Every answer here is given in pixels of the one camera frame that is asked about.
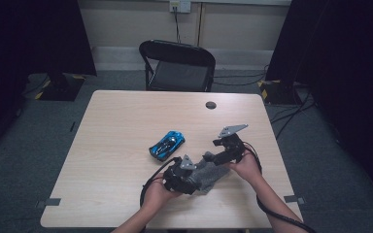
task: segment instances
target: gray carpet floor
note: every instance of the gray carpet floor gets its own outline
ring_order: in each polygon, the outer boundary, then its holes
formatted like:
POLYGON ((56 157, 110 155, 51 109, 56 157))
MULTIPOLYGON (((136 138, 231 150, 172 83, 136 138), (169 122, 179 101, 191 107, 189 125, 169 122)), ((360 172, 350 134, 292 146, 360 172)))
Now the gray carpet floor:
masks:
MULTIPOLYGON (((261 73, 217 71, 216 76, 261 73)), ((26 89, 39 85, 45 77, 31 76, 26 89)), ((259 94, 253 83, 258 78, 261 77, 216 78, 213 92, 259 94)), ((99 71, 98 77, 87 77, 74 102, 37 101, 34 96, 39 89, 25 94, 21 115, 0 139, 0 232, 109 232, 111 229, 45 229, 40 225, 43 209, 36 204, 50 197, 93 91, 144 88, 143 71, 99 71)), ((302 98, 307 92, 299 89, 302 98)), ((306 106, 314 103, 312 97, 307 101, 306 106)), ((293 113, 292 107, 265 108, 272 119, 293 113)), ((276 134, 284 123, 280 120, 273 124, 276 134)), ((348 152, 337 145, 331 123, 318 108, 297 114, 283 130, 278 145, 294 192, 306 201, 300 209, 308 225, 322 233, 373 232, 373 183, 348 152)))

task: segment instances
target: baseboard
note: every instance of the baseboard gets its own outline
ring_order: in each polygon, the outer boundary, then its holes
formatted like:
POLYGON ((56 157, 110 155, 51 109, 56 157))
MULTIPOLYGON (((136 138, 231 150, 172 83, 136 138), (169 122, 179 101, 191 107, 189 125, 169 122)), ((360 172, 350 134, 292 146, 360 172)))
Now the baseboard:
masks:
MULTIPOLYGON (((263 70, 268 65, 272 50, 208 49, 217 61, 217 70, 263 70)), ((94 47, 95 68, 101 70, 144 70, 145 63, 138 48, 94 47)))

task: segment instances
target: wall outlet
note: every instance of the wall outlet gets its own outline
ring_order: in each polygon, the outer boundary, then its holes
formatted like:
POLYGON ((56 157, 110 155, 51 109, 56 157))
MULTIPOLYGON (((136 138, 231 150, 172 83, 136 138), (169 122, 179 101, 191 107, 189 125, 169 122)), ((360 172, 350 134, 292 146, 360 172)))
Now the wall outlet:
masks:
POLYGON ((174 9, 177 13, 190 13, 190 0, 169 1, 169 12, 174 12, 174 9))
POLYGON ((169 1, 169 12, 175 12, 175 9, 177 13, 181 12, 181 1, 169 1))

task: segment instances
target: human hand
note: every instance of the human hand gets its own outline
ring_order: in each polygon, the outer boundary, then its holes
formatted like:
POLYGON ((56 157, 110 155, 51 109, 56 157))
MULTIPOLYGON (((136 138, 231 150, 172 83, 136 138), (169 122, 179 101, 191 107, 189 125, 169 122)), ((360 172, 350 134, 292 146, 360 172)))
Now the human hand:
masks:
POLYGON ((249 150, 245 150, 242 160, 239 163, 225 163, 225 166, 234 170, 242 179, 251 183, 257 178, 261 178, 258 164, 249 150))
POLYGON ((181 196, 181 192, 168 191, 163 185, 163 174, 154 177, 153 182, 145 193, 144 204, 141 208, 157 212, 172 198, 181 196))

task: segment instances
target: forearm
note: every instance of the forearm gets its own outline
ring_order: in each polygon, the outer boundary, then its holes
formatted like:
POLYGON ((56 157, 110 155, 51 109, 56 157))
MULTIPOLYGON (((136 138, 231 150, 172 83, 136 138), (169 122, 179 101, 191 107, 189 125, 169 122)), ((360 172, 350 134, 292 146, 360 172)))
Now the forearm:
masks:
MULTIPOLYGON (((272 212, 282 216, 290 217, 302 222, 302 220, 284 203, 262 176, 255 177, 249 181, 262 204, 272 212)), ((285 221, 267 215, 275 232, 306 232, 303 229, 289 224, 285 221)))
POLYGON ((156 215, 158 210, 141 208, 125 223, 115 229, 112 233, 139 233, 144 226, 150 222, 151 219, 156 215))

